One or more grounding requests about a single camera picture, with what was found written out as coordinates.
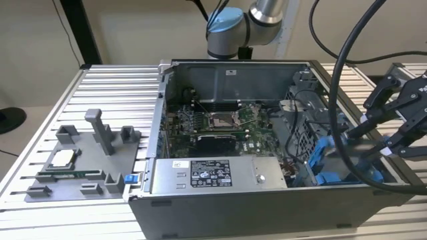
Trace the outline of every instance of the gray post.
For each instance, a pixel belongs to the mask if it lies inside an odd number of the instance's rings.
[[[87,109],[83,115],[83,119],[91,124],[94,134],[98,139],[98,143],[105,155],[114,153],[109,134],[105,131],[105,127],[101,121],[102,112],[99,109]]]

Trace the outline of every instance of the aluminum extrusion table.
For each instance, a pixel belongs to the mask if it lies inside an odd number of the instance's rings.
[[[333,64],[322,64],[332,73]],[[29,178],[39,171],[55,145],[54,132],[59,125],[74,125],[89,131],[83,121],[89,108],[102,110],[102,121],[114,130],[123,125],[141,131],[133,172],[145,167],[150,122],[157,95],[157,66],[93,65],[79,70],[27,146],[0,183],[0,239],[143,239],[139,226],[123,199],[59,202],[23,202]],[[344,67],[340,87],[361,107],[373,83],[354,67]],[[378,126],[381,134],[392,133],[400,122]],[[427,162],[408,162],[427,183]],[[126,185],[125,193],[131,191]],[[228,239],[425,239],[427,196],[414,196],[400,207],[382,209],[357,229],[333,229]]]

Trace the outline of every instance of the power supply label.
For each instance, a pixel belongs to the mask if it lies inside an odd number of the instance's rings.
[[[228,160],[190,161],[190,186],[230,187],[232,171]]]

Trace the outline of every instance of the black cable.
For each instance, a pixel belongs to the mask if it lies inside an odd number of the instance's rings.
[[[297,108],[297,106],[296,106],[296,96],[297,96],[297,94],[301,93],[301,92],[314,92],[314,91],[310,90],[310,89],[302,89],[302,90],[297,91],[297,92],[293,94],[293,96],[292,96],[292,99],[290,99],[290,100],[293,101],[293,122],[292,122],[292,127],[290,127],[290,131],[289,131],[289,135],[288,135],[286,140],[285,140],[285,143],[284,143],[284,151],[285,151],[285,154],[292,158],[292,160],[293,160],[294,162],[298,162],[300,164],[304,164],[304,161],[300,160],[300,159],[297,158],[297,156],[294,156],[294,155],[292,155],[292,154],[289,153],[289,142],[290,142],[292,136],[293,136],[293,134],[294,134],[296,124],[297,124],[297,120],[298,120],[298,108]]]
[[[341,71],[345,64],[345,58],[348,56],[349,50],[353,46],[356,38],[366,25],[369,19],[372,18],[373,14],[384,4],[385,0],[376,0],[368,10],[365,11],[362,17],[360,18],[358,22],[356,23],[348,38],[342,44],[342,47],[338,52],[337,60],[334,63],[334,68],[330,77],[330,86],[329,86],[329,96],[328,96],[328,116],[329,116],[329,123],[330,123],[330,135],[333,137],[334,147],[340,158],[349,170],[349,172],[356,176],[356,178],[369,185],[373,188],[377,188],[382,191],[397,193],[397,194],[410,194],[410,195],[427,195],[427,189],[424,186],[392,186],[382,183],[378,183],[364,176],[364,174],[357,170],[354,167],[350,158],[345,152],[344,144],[341,141],[341,133],[338,130],[338,123],[337,123],[337,92],[338,92],[338,84],[340,84],[340,77]]]
[[[55,7],[54,0],[51,0],[51,3],[53,3],[53,7],[54,7],[54,11],[55,11],[55,14],[57,14],[57,18],[58,18],[58,21],[59,21],[61,28],[63,29],[66,37],[67,37],[67,43],[69,43],[70,51],[71,51],[74,60],[77,61],[78,68],[79,68],[81,64],[79,64],[79,61],[78,61],[78,58],[77,58],[77,55],[75,55],[75,52],[74,52],[74,48],[73,48],[73,44],[71,44],[71,38],[69,37],[69,33],[66,31],[66,28],[65,28],[65,25],[63,25],[63,22],[62,22],[62,19],[61,19],[58,8]]]
[[[11,153],[11,152],[3,151],[3,150],[1,150],[1,149],[0,149],[0,153],[9,154],[9,155],[11,155],[11,156],[14,156],[14,157],[18,157],[18,156],[19,156],[19,155],[17,155],[17,154],[14,154],[14,153]]]
[[[206,22],[206,25],[205,25],[205,38],[208,38],[209,36],[209,28],[212,27],[212,24],[218,16],[218,14],[221,13],[221,11],[224,10],[224,8],[226,7],[226,4],[229,2],[229,0],[224,0],[224,2],[221,3],[222,0],[218,0],[218,3],[216,5],[216,8],[212,12],[212,17],[209,19],[209,21]]]
[[[321,43],[321,41],[317,38],[316,32],[314,32],[314,28],[313,28],[313,14],[314,14],[314,9],[317,6],[318,0],[314,0],[310,10],[309,10],[309,16],[308,16],[308,27],[309,27],[309,33],[310,36],[313,38],[314,43],[318,45],[318,47],[322,49],[322,51],[326,52],[326,54],[337,59],[338,56],[326,48],[326,46]],[[401,51],[401,52],[394,52],[392,54],[386,54],[382,56],[377,56],[365,60],[349,60],[345,59],[344,62],[348,64],[366,64],[366,63],[372,63],[384,59],[390,59],[394,57],[400,57],[400,56],[406,56],[406,55],[421,55],[421,56],[427,56],[427,51]]]
[[[192,2],[193,2],[193,4],[194,4],[194,5],[197,6],[197,8],[198,8],[198,11],[200,11],[200,13],[201,13],[201,15],[202,15],[204,20],[208,21],[206,10],[205,10],[205,7],[202,6],[200,0],[186,0],[186,1],[192,1]]]

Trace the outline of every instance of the gray metal case panel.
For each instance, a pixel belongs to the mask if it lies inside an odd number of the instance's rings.
[[[192,162],[228,160],[232,186],[192,187]],[[187,167],[174,168],[173,162],[185,162]],[[256,175],[262,175],[264,183],[257,183]],[[154,161],[151,194],[212,194],[260,191],[265,189],[286,188],[274,157],[236,156],[236,157],[197,157],[157,159]]]
[[[127,202],[147,239],[245,236],[357,227],[412,196],[368,187],[146,197]]]

